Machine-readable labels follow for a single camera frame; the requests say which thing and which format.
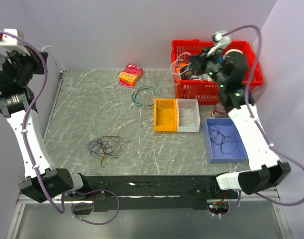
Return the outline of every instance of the yellow box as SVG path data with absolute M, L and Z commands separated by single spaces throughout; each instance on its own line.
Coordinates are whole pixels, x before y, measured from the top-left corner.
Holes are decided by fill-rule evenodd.
M 176 99 L 154 100 L 154 131 L 176 132 L 177 106 Z

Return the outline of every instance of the white container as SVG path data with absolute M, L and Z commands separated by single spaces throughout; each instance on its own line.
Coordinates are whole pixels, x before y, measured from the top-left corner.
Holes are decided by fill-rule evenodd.
M 177 132 L 199 132 L 201 117 L 198 100 L 176 99 Z

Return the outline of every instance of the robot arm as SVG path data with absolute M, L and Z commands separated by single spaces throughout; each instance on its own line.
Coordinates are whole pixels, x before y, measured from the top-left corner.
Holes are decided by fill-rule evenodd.
M 5 29 L 5 31 L 23 36 L 16 29 Z M 15 38 L 0 34 L 0 46 L 7 51 L 6 57 L 0 55 L 0 113 L 13 129 L 21 150 L 26 181 L 19 184 L 20 191 L 37 202 L 46 200 L 37 179 L 36 167 L 51 197 L 77 189 L 88 190 L 83 175 L 71 175 L 67 169 L 55 167 L 43 143 L 36 106 L 29 113 L 26 126 L 27 138 L 36 161 L 33 167 L 23 141 L 22 122 L 29 104 L 34 99 L 27 85 L 33 74 L 44 74 L 44 70 L 40 58 Z M 41 55 L 44 60 L 47 59 L 47 53 Z
M 239 52 L 229 53 L 221 61 L 221 52 L 231 43 L 226 31 L 216 32 L 214 45 L 204 48 L 198 55 L 189 56 L 192 74 L 208 74 L 218 85 L 218 96 L 222 105 L 234 122 L 245 146 L 250 170 L 228 172 L 216 175 L 216 187 L 220 190 L 241 190 L 253 194 L 277 186 L 290 172 L 290 165 L 282 163 L 279 156 L 270 150 L 261 131 L 257 108 L 249 94 L 249 107 L 254 114 L 251 117 L 245 104 L 245 86 L 242 84 L 247 65 L 245 57 Z

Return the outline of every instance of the gray marble surface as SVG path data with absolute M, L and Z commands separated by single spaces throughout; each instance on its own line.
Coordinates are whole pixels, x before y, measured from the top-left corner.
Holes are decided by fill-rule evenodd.
M 200 106 L 199 133 L 153 131 L 153 109 L 138 108 L 131 95 L 140 86 L 151 85 L 162 98 L 174 98 L 173 76 L 167 70 L 146 70 L 130 89 L 118 84 L 120 70 L 69 70 L 65 76 L 45 139 L 52 160 L 71 173 L 85 175 L 195 174 L 212 175 L 249 169 L 242 164 L 210 164 L 203 134 L 203 122 L 213 106 Z M 153 96 L 142 92 L 138 100 Z M 119 158 L 103 162 L 90 156 L 88 143 L 118 132 L 123 147 Z

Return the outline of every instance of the blue tray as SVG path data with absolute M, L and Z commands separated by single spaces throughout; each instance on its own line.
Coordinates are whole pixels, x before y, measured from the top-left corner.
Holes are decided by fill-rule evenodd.
M 210 139 L 209 133 L 212 131 L 211 128 L 214 128 L 212 125 L 218 127 L 220 132 L 225 136 L 232 135 L 234 139 L 227 138 L 226 141 L 229 139 L 230 141 L 237 140 L 238 146 L 236 142 L 225 142 L 222 146 L 222 151 L 224 153 L 222 153 L 220 145 L 214 144 Z M 245 146 L 243 145 L 239 132 L 231 119 L 206 119 L 203 127 L 207 144 L 208 161 L 210 163 L 242 163 L 248 160 Z M 219 135 L 217 142 L 221 142 L 221 138 L 222 136 Z

